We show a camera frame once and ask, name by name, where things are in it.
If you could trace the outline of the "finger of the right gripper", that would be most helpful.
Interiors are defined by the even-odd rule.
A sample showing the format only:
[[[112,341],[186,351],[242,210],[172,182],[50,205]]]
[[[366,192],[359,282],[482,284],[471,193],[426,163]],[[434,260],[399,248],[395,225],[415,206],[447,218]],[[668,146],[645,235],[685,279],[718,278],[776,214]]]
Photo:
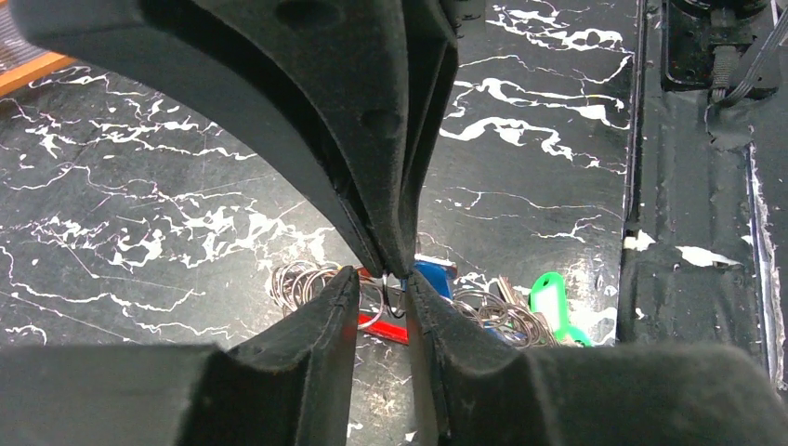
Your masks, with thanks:
[[[300,89],[239,33],[191,1],[13,1],[34,46],[165,93],[260,155],[337,229],[373,274],[387,262],[353,205],[326,122]]]
[[[399,202],[403,265],[414,259],[418,206],[458,69],[457,39],[439,1],[402,3],[408,59],[408,121]]]

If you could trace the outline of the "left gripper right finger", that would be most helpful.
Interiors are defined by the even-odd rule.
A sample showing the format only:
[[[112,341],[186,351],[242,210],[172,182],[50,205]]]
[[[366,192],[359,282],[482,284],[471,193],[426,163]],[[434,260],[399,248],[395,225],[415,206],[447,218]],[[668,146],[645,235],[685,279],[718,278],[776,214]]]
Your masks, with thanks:
[[[413,272],[407,330],[422,445],[783,445],[765,372],[715,344],[517,349]]]

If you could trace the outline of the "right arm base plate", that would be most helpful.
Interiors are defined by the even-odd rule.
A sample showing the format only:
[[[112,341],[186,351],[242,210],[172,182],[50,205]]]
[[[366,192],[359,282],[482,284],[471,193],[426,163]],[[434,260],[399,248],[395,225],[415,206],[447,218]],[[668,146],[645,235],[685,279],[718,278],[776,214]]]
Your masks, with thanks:
[[[787,5],[642,1],[616,338],[740,348],[787,389]]]

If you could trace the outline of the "keyring with coloured key tags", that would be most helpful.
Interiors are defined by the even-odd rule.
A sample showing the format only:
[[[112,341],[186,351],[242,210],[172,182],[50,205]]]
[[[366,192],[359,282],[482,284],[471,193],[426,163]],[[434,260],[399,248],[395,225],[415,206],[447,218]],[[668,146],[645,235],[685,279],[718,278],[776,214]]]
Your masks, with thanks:
[[[569,303],[563,277],[547,272],[526,294],[508,278],[498,276],[485,288],[454,288],[459,274],[456,265],[445,259],[417,255],[414,267],[449,305],[480,328],[516,348],[567,346],[590,348],[595,343],[569,317]],[[337,264],[319,265],[296,260],[276,268],[271,275],[269,295],[287,316],[316,297],[340,270]],[[358,329],[368,335],[409,343],[405,322],[398,317],[404,310],[388,308],[404,296],[405,284],[387,285],[362,266]]]

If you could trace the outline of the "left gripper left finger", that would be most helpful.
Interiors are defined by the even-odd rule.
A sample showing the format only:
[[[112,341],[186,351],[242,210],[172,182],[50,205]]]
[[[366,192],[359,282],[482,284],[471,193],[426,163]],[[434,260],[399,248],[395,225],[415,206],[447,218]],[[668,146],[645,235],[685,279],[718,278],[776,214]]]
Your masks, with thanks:
[[[30,346],[1,352],[5,445],[342,445],[360,278],[235,348]]]

